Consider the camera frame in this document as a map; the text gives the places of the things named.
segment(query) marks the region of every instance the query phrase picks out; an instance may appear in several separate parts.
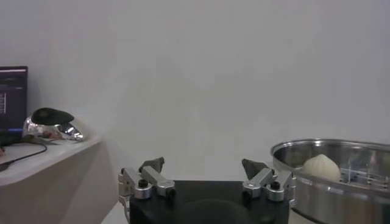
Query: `stainless steel pot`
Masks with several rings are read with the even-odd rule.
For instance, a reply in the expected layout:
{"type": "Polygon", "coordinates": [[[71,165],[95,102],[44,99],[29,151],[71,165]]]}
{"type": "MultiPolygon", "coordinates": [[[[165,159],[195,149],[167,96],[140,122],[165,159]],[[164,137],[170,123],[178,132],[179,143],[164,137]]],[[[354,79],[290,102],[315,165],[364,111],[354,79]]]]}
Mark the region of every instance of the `stainless steel pot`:
{"type": "Polygon", "coordinates": [[[293,210],[304,217],[328,224],[390,223],[390,145],[306,139],[275,145],[271,155],[277,170],[297,177],[293,210]],[[340,167],[339,182],[301,171],[306,160],[319,154],[340,167]]]}

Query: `metal bracket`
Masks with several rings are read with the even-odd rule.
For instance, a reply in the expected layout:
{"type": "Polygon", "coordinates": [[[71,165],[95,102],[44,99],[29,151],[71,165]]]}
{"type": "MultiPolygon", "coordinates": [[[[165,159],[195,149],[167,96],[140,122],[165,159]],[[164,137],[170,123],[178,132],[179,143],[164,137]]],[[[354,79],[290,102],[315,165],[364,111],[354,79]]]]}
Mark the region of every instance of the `metal bracket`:
{"type": "Polygon", "coordinates": [[[156,187],[157,193],[159,195],[164,196],[168,199],[172,199],[173,197],[175,197],[175,182],[166,179],[151,166],[143,167],[141,171],[141,176],[156,187]]]}
{"type": "Polygon", "coordinates": [[[118,201],[123,205],[124,216],[126,217],[127,223],[130,223],[130,197],[119,196],[118,201]]]}
{"type": "Polygon", "coordinates": [[[119,195],[132,194],[137,199],[148,199],[152,196],[152,185],[142,179],[133,168],[123,168],[119,179],[119,195]]]}
{"type": "Polygon", "coordinates": [[[243,182],[243,192],[248,194],[250,198],[258,198],[260,197],[263,186],[272,182],[274,179],[273,170],[264,168],[252,179],[243,182]]]}
{"type": "Polygon", "coordinates": [[[294,206],[296,178],[290,171],[280,172],[275,181],[266,186],[267,198],[271,201],[290,200],[290,206],[294,206]]]}

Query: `white wall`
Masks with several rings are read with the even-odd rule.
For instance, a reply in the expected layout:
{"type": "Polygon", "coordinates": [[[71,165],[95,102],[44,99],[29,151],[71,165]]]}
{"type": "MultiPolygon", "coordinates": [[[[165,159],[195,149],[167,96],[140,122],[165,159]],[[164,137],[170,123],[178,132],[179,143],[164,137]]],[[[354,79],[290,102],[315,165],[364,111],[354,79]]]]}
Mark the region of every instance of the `white wall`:
{"type": "Polygon", "coordinates": [[[241,180],[296,138],[390,143],[387,0],[5,0],[0,62],[30,67],[30,111],[72,112],[115,173],[241,180]]]}

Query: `black cable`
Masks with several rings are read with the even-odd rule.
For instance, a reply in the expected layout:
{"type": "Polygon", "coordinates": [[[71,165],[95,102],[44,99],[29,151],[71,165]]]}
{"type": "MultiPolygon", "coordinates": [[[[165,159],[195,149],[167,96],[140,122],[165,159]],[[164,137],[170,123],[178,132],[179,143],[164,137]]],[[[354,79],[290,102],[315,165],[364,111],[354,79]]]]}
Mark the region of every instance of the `black cable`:
{"type": "Polygon", "coordinates": [[[17,162],[17,161],[22,160],[22,159],[26,159],[26,158],[31,157],[31,156],[35,156],[37,154],[44,153],[44,152],[46,152],[48,150],[48,147],[46,145],[44,145],[44,144],[41,144],[41,143],[35,143],[35,142],[18,142],[18,143],[28,143],[28,144],[33,144],[33,145],[42,145],[43,146],[43,150],[40,150],[39,152],[35,152],[33,154],[30,154],[30,155],[22,156],[22,157],[17,158],[17,159],[13,159],[13,160],[7,161],[5,163],[1,163],[0,164],[0,171],[6,170],[8,168],[8,166],[13,164],[14,162],[17,162]]]}

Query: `white floor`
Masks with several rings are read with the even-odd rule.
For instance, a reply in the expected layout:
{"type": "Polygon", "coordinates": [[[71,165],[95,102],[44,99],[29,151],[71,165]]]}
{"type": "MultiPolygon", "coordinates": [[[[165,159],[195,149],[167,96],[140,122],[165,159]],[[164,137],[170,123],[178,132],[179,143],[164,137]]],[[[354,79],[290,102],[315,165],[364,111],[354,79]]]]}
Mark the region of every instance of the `white floor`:
{"type": "MultiPolygon", "coordinates": [[[[108,213],[101,224],[127,224],[124,217],[123,207],[120,203],[115,204],[114,208],[108,213]]],[[[289,224],[312,224],[295,212],[290,212],[289,224]]]]}

